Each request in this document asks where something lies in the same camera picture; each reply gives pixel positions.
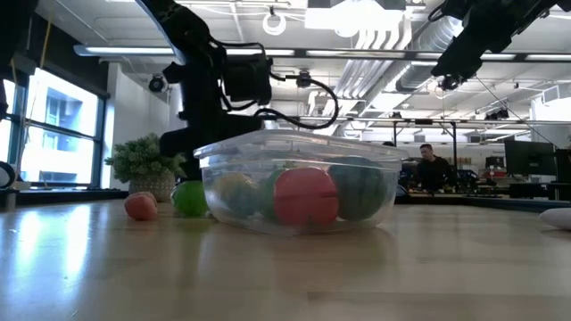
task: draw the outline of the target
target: computer monitor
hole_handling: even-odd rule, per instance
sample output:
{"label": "computer monitor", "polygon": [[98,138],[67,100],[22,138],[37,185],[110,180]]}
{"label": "computer monitor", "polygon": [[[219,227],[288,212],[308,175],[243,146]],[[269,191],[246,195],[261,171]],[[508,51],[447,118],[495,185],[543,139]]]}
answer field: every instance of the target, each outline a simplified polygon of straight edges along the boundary
{"label": "computer monitor", "polygon": [[485,167],[488,169],[490,167],[494,167],[495,169],[500,168],[503,169],[506,167],[503,163],[503,157],[486,157],[485,158]]}
{"label": "computer monitor", "polygon": [[505,141],[508,174],[556,176],[551,143]]}

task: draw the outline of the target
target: toy fruit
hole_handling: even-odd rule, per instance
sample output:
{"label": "toy fruit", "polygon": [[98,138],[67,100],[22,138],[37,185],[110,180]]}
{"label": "toy fruit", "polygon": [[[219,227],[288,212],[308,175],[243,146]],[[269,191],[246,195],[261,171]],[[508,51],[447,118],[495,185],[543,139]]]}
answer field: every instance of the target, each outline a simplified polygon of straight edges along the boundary
{"label": "toy fruit", "polygon": [[230,172],[218,177],[211,187],[209,203],[234,218],[247,218],[256,211],[258,185],[248,176]]}
{"label": "toy fruit", "polygon": [[208,211],[203,182],[188,181],[172,191],[170,201],[177,211],[187,218],[203,218]]}
{"label": "toy fruit", "polygon": [[377,169],[379,164],[356,156],[327,161],[348,164],[332,165],[327,171],[339,193],[339,218],[360,221],[377,213],[385,202],[387,188],[383,172]]}
{"label": "toy fruit", "polygon": [[339,210],[335,184],[323,169],[289,169],[276,180],[274,210],[283,225],[330,225]]}
{"label": "toy fruit", "polygon": [[276,191],[277,178],[285,171],[285,169],[276,169],[261,184],[260,213],[271,222],[277,222],[276,212],[274,211],[274,192]]}
{"label": "toy fruit", "polygon": [[146,192],[131,194],[123,206],[127,215],[137,221],[153,220],[158,216],[156,200]]}

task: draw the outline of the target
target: person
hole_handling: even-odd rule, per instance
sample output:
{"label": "person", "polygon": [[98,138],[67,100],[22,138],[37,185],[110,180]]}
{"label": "person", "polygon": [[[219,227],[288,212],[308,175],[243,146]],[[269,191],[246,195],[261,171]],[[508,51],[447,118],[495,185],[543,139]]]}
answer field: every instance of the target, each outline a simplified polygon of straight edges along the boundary
{"label": "person", "polygon": [[431,144],[422,144],[420,153],[422,161],[418,164],[417,170],[422,189],[437,191],[443,189],[444,185],[452,183],[453,174],[450,164],[444,158],[434,155]]}

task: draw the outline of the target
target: red ball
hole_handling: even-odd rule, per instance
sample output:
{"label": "red ball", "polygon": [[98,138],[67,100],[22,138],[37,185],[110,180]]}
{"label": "red ball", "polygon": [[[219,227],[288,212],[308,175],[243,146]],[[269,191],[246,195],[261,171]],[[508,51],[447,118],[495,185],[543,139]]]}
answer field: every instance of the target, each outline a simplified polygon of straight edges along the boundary
{"label": "red ball", "polygon": [[137,221],[154,220],[158,216],[157,202],[148,193],[133,193],[125,199],[125,211]]}
{"label": "red ball", "polygon": [[339,211],[337,189],[322,169],[289,169],[277,178],[274,211],[284,225],[330,225]]}

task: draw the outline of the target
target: plant pot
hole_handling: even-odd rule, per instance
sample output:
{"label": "plant pot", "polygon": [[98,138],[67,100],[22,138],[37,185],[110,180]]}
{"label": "plant pot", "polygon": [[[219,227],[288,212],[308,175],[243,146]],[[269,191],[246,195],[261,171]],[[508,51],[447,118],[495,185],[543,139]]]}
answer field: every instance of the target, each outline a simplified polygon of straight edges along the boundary
{"label": "plant pot", "polygon": [[128,193],[151,192],[157,202],[170,202],[170,193],[175,188],[173,174],[137,178],[129,182]]}

